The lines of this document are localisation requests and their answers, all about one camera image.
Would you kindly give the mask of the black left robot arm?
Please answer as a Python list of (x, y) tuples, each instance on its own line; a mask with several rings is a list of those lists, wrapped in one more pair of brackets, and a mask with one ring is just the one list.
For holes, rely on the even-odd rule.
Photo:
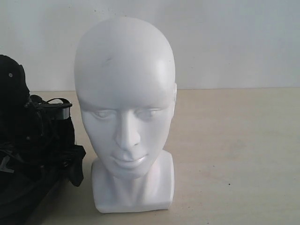
[(40, 164), (60, 137), (58, 120), (70, 117), (72, 104), (30, 94), (23, 65), (0, 56), (0, 149), (27, 164)]

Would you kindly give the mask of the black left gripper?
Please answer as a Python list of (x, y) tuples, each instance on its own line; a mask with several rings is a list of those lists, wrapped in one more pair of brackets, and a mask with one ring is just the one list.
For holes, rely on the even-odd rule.
[(14, 150), (29, 165), (68, 163), (72, 148), (72, 104), (65, 98), (44, 101), (31, 95), (14, 115)]

